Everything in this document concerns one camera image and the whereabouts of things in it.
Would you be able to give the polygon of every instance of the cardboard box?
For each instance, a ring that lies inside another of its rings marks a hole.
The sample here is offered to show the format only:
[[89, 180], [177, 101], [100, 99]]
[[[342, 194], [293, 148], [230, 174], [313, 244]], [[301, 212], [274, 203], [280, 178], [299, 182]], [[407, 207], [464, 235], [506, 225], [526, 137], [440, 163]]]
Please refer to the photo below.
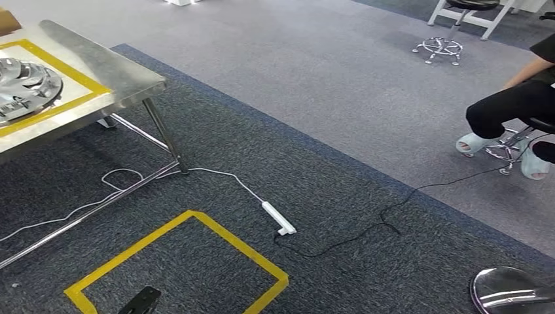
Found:
[[0, 7], [0, 36], [4, 36], [21, 28], [21, 24], [10, 11]]

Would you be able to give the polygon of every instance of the stool seat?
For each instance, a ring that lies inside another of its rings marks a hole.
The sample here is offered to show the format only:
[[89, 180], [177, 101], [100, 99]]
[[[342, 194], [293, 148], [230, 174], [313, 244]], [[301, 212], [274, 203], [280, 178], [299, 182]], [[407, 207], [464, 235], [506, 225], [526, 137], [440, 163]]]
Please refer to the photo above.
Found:
[[447, 3], [455, 8], [487, 11], [495, 9], [499, 5], [499, 0], [447, 0]]
[[520, 121], [549, 134], [555, 134], [555, 116], [547, 116], [542, 118], [521, 118]]

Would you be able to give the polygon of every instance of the stool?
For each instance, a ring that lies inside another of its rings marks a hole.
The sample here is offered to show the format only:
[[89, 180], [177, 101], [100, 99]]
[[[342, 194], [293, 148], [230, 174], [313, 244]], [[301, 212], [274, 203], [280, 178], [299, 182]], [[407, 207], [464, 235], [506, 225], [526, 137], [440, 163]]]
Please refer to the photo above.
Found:
[[[509, 162], [508, 166], [500, 169], [499, 172], [503, 175], [510, 175], [513, 164], [515, 162], [520, 162], [520, 155], [523, 153], [515, 145], [525, 139], [532, 131], [540, 130], [545, 133], [555, 134], [555, 117], [543, 117], [543, 118], [521, 118], [527, 126], [522, 128], [520, 131], [509, 130], [507, 131], [512, 135], [506, 139], [500, 139], [497, 145], [486, 146], [486, 152], [497, 159]], [[472, 154], [465, 154], [468, 157], [472, 157]]]
[[481, 314], [553, 314], [555, 287], [511, 267], [482, 270], [470, 284]]
[[446, 38], [432, 37], [427, 39], [412, 50], [414, 53], [418, 53], [420, 51], [420, 47], [422, 47], [430, 51], [432, 54], [430, 55], [430, 58], [425, 61], [427, 64], [432, 64], [433, 58], [435, 58], [438, 54], [442, 54], [445, 56], [454, 56], [455, 61], [451, 64], [459, 65], [463, 45], [453, 41], [453, 37], [455, 37], [457, 31], [461, 28], [461, 23], [465, 16], [470, 13], [470, 11], [492, 10], [499, 5], [499, 0], [447, 0], [447, 3], [449, 3], [452, 7], [463, 9], [461, 17], [455, 22], [455, 25], [451, 27], [449, 35]]

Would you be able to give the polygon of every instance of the stool base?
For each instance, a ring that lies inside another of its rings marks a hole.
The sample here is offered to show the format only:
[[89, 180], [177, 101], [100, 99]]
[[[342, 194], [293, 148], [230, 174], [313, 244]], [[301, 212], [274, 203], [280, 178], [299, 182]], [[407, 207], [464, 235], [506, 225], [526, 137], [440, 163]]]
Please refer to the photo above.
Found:
[[455, 57], [455, 61], [451, 62], [451, 64], [459, 65], [459, 61], [461, 61], [461, 52], [463, 51], [462, 44], [459, 44], [456, 41], [449, 41], [448, 39], [442, 37], [432, 37], [430, 39], [427, 39], [416, 46], [416, 48], [413, 49], [412, 52], [416, 54], [420, 52], [420, 48], [424, 48], [432, 53], [430, 55], [430, 58], [425, 61], [427, 64], [432, 64], [432, 60], [435, 58], [435, 56], [441, 54], [444, 56]]
[[528, 135], [534, 130], [534, 128], [527, 126], [520, 131], [514, 131], [507, 129], [507, 132], [510, 135], [506, 139], [500, 139], [498, 145], [488, 145], [486, 146], [486, 152], [493, 157], [504, 160], [509, 162], [507, 167], [504, 167], [499, 170], [499, 173], [502, 175], [510, 175], [510, 172], [513, 168], [514, 163], [521, 162], [522, 159], [520, 156], [523, 152], [520, 151], [520, 148], [516, 147], [515, 145], [526, 139]]

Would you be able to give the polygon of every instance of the black cable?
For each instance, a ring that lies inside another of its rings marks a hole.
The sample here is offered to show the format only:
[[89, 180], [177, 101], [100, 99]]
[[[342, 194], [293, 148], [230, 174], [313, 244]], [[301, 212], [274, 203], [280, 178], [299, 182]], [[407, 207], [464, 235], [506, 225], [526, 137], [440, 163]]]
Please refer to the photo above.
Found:
[[[526, 148], [520, 153], [520, 155], [518, 155], [518, 157], [517, 157], [516, 159], [517, 159], [517, 160], [520, 159], [520, 157], [525, 153], [525, 151], [527, 151], [527, 150], [530, 148], [530, 145], [532, 144], [532, 142], [534, 142], [535, 140], [539, 139], [540, 137], [544, 137], [544, 136], [547, 136], [547, 135], [550, 135], [550, 134], [540, 135], [540, 136], [535, 137], [534, 139], [532, 139], [532, 140], [528, 143], [528, 145], [526, 146]], [[331, 245], [330, 247], [326, 248], [325, 250], [323, 250], [323, 251], [321, 251], [320, 253], [317, 253], [317, 254], [306, 254], [306, 253], [301, 252], [300, 250], [297, 250], [297, 249], [294, 248], [294, 247], [290, 247], [290, 246], [288, 246], [288, 245], [285, 245], [285, 244], [280, 243], [280, 242], [278, 241], [278, 238], [281, 237], [281, 235], [279, 235], [279, 234], [276, 234], [276, 235], [274, 236], [274, 243], [275, 243], [277, 246], [279, 246], [279, 247], [284, 247], [284, 248], [286, 248], [286, 249], [289, 249], [290, 251], [293, 251], [294, 253], [296, 253], [296, 254], [298, 254], [298, 255], [300, 255], [300, 256], [308, 257], [308, 258], [315, 258], [315, 257], [324, 255], [325, 253], [331, 251], [331, 250], [334, 249], [335, 247], [338, 247], [338, 246], [340, 246], [340, 245], [343, 245], [343, 244], [346, 244], [346, 243], [350, 243], [350, 242], [353, 242], [353, 241], [356, 241], [356, 240], [362, 238], [368, 231], [370, 231], [371, 229], [373, 229], [374, 227], [377, 227], [377, 226], [386, 226], [386, 227], [388, 227], [389, 229], [393, 230], [396, 234], [401, 235], [401, 232], [399, 231], [399, 229], [397, 229], [394, 225], [388, 223], [388, 222], [385, 220], [385, 214], [387, 213], [388, 210], [390, 210], [390, 209], [392, 209], [392, 208], [394, 208], [394, 207], [402, 206], [402, 205], [406, 204], [406, 203], [410, 200], [410, 198], [411, 198], [418, 190], [421, 190], [421, 189], [423, 189], [423, 188], [429, 188], [429, 187], [432, 187], [432, 186], [446, 186], [446, 185], [451, 185], [451, 184], [458, 183], [458, 182], [461, 182], [461, 181], [464, 181], [464, 180], [467, 180], [467, 179], [470, 179], [470, 178], [473, 178], [473, 177], [477, 177], [477, 176], [479, 176], [479, 175], [483, 175], [483, 174], [485, 174], [485, 173], [489, 173], [489, 172], [493, 172], [493, 171], [497, 171], [497, 170], [503, 169], [503, 168], [505, 168], [505, 167], [508, 167], [509, 165], [510, 165], [510, 164], [507, 164], [507, 165], [505, 165], [505, 166], [503, 166], [503, 167], [498, 167], [498, 168], [495, 168], [495, 169], [491, 169], [491, 170], [487, 170], [487, 171], [482, 171], [482, 172], [479, 172], [479, 173], [475, 173], [475, 174], [473, 174], [473, 175], [469, 175], [468, 177], [460, 178], [460, 179], [457, 179], [457, 180], [454, 180], [454, 181], [451, 181], [451, 182], [448, 182], [448, 183], [428, 184], [428, 185], [420, 186], [420, 187], [418, 187], [418, 188], [414, 188], [414, 189], [409, 193], [409, 195], [407, 195], [407, 197], [405, 197], [405, 199], [404, 199], [403, 201], [400, 201], [399, 203], [395, 203], [395, 204], [393, 204], [393, 205], [389, 205], [389, 206], [383, 208], [383, 209], [380, 211], [379, 217], [380, 217], [381, 222], [379, 222], [379, 223], [377, 223], [377, 224], [373, 224], [373, 225], [369, 226], [368, 228], [364, 229], [364, 230], [363, 230], [362, 232], [360, 232], [357, 236], [351, 237], [350, 239], [347, 239], [347, 240], [345, 240], [345, 241], [341, 241], [341, 242], [335, 243], [334, 245]]]

